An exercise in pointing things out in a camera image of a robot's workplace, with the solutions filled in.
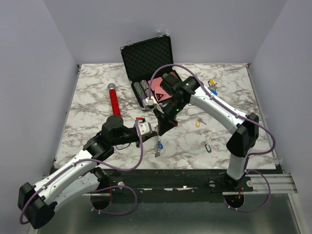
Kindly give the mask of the metal disc with keyrings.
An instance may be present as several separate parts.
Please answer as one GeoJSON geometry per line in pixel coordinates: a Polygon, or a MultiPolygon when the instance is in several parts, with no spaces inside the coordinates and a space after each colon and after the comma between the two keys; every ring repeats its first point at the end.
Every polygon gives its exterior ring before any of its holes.
{"type": "Polygon", "coordinates": [[[161,153],[161,150],[163,149],[163,145],[162,145],[162,142],[159,138],[159,136],[156,136],[155,138],[155,146],[154,146],[154,155],[155,157],[159,157],[160,156],[160,153],[161,153]]]}

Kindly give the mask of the key with yellow tag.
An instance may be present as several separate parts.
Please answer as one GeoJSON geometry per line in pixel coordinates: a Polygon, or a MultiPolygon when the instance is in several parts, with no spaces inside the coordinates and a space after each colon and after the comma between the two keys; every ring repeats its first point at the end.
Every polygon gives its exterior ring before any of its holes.
{"type": "Polygon", "coordinates": [[[206,125],[207,123],[204,122],[202,118],[198,118],[198,119],[195,121],[195,127],[196,127],[196,128],[199,128],[199,127],[201,126],[201,124],[206,125]]]}
{"type": "Polygon", "coordinates": [[[216,83],[213,79],[209,79],[209,80],[208,80],[208,85],[209,85],[209,86],[216,86],[217,83],[216,83]]]}

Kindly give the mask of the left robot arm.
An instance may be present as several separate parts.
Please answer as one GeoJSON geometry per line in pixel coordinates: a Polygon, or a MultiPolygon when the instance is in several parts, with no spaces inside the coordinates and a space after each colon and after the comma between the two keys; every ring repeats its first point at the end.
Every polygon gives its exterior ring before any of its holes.
{"type": "Polygon", "coordinates": [[[99,165],[114,153],[114,147],[133,142],[142,144],[154,136],[156,132],[144,118],[136,119],[134,126],[128,128],[121,116],[108,117],[101,131],[64,166],[35,184],[26,182],[20,187],[20,224],[29,223],[39,229],[69,201],[86,193],[104,192],[110,183],[99,165]]]}

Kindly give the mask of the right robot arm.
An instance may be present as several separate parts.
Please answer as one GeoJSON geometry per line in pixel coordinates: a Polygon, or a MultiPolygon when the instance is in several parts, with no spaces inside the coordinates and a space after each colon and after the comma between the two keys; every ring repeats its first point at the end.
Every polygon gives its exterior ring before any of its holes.
{"type": "Polygon", "coordinates": [[[176,116],[187,104],[200,108],[232,135],[226,144],[231,155],[224,185],[230,191],[241,187],[241,178],[247,167],[247,154],[259,136],[259,117],[254,113],[248,116],[235,110],[212,92],[207,91],[205,86],[194,77],[181,81],[173,75],[167,75],[160,83],[160,87],[172,98],[164,107],[154,109],[158,120],[158,134],[162,136],[178,125],[176,116]]]}

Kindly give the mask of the small blue tag on disc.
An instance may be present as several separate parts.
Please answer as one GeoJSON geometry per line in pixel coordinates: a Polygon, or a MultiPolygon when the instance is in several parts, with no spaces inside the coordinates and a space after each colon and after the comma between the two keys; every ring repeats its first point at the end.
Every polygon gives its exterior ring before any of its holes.
{"type": "Polygon", "coordinates": [[[159,148],[160,150],[163,149],[163,145],[162,145],[161,141],[158,141],[158,142],[157,142],[157,146],[158,146],[158,148],[159,148]]]}

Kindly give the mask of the all in triangle button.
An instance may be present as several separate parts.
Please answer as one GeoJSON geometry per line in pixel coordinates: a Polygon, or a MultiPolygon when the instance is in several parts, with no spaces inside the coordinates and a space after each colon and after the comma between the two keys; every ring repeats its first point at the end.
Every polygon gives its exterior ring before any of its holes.
{"type": "Polygon", "coordinates": [[[155,93],[155,98],[157,101],[161,101],[165,95],[162,93],[155,93]]]}

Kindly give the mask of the pink playing cards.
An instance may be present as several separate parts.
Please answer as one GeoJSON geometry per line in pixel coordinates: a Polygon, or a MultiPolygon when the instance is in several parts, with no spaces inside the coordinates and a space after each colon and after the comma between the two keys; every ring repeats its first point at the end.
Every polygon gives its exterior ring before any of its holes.
{"type": "Polygon", "coordinates": [[[172,96],[169,95],[161,86],[161,82],[163,81],[163,79],[161,77],[158,78],[154,78],[153,81],[151,82],[150,80],[148,81],[148,84],[152,84],[151,86],[151,90],[154,93],[154,97],[155,97],[155,93],[162,93],[165,96],[163,97],[163,99],[161,101],[158,102],[163,102],[165,100],[170,99],[172,96]]]}

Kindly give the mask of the key with black tag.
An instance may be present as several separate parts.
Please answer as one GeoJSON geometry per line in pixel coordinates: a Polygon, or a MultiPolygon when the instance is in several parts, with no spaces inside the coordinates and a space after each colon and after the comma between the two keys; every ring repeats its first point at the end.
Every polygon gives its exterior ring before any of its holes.
{"type": "Polygon", "coordinates": [[[199,141],[198,149],[199,150],[204,149],[209,154],[212,152],[212,149],[211,149],[210,145],[208,144],[208,141],[206,141],[206,140],[199,141]]]}

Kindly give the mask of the red microphone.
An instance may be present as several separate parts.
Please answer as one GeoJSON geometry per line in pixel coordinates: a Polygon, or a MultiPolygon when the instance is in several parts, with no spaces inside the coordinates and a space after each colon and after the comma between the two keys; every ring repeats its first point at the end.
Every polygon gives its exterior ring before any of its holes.
{"type": "Polygon", "coordinates": [[[110,95],[111,106],[113,110],[113,115],[121,116],[119,102],[116,93],[116,86],[113,83],[109,83],[107,86],[110,95]]]}

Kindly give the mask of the black poker chip case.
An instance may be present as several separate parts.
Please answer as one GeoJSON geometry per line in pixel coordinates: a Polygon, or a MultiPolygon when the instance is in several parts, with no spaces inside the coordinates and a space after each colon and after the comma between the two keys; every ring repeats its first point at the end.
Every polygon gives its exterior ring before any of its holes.
{"type": "Polygon", "coordinates": [[[173,52],[171,37],[161,35],[159,37],[125,45],[120,48],[122,60],[126,70],[131,88],[135,94],[139,107],[147,111],[142,104],[142,94],[135,88],[134,84],[142,80],[149,81],[153,73],[159,67],[166,64],[173,64],[173,52]]]}

